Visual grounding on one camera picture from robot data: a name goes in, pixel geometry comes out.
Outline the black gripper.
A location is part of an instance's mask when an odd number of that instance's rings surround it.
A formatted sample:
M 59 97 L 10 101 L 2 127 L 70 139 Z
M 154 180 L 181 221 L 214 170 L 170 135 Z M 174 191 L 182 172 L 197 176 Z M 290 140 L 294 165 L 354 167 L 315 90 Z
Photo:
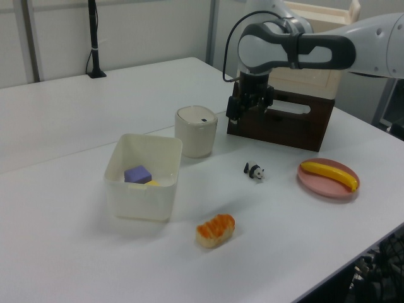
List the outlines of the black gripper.
M 242 109 L 258 106 L 259 113 L 264 114 L 273 104 L 274 88 L 268 84 L 269 74 L 249 74 L 240 72 L 236 94 L 230 96 L 226 116 L 233 124 L 238 124 Z

